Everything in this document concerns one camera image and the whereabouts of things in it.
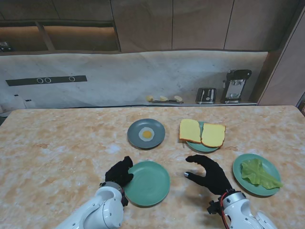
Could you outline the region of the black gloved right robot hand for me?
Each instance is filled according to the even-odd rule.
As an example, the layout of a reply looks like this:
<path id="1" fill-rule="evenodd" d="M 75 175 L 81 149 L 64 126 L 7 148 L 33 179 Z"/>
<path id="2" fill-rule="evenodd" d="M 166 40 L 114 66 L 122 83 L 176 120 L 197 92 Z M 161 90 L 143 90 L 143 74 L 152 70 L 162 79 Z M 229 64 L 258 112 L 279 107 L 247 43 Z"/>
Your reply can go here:
<path id="1" fill-rule="evenodd" d="M 215 195 L 222 196 L 227 190 L 232 189 L 223 169 L 214 160 L 202 155 L 188 156 L 185 160 L 189 163 L 201 165 L 206 171 L 204 177 L 191 172 L 185 172 L 184 176 L 187 179 L 208 188 Z"/>

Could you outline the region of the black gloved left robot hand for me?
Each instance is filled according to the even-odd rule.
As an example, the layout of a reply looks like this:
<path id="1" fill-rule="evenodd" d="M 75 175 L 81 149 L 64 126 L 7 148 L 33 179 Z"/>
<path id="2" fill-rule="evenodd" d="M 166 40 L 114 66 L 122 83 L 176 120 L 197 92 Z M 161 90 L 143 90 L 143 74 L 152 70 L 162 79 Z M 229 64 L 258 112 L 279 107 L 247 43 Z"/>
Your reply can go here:
<path id="1" fill-rule="evenodd" d="M 133 174 L 129 173 L 129 169 L 133 167 L 133 161 L 129 156 L 125 156 L 110 168 L 105 174 L 105 182 L 114 182 L 121 187 L 125 187 L 133 179 Z"/>

